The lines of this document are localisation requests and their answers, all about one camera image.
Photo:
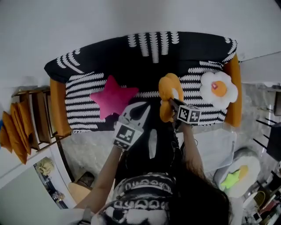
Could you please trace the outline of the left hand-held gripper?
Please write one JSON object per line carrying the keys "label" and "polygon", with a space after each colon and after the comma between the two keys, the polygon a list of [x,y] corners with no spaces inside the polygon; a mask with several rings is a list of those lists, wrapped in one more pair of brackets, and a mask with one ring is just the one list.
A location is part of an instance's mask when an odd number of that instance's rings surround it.
{"label": "left hand-held gripper", "polygon": [[143,134],[143,126],[150,109],[150,104],[146,102],[128,105],[115,124],[113,145],[128,151]]}

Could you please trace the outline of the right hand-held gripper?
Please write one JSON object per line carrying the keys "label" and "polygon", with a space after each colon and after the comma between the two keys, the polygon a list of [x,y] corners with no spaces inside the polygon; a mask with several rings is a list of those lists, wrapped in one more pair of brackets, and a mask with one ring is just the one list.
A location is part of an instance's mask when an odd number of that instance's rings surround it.
{"label": "right hand-held gripper", "polygon": [[176,120],[186,124],[197,124],[201,118],[201,110],[192,105],[184,105],[182,101],[176,98],[170,98],[169,104],[174,108]]}

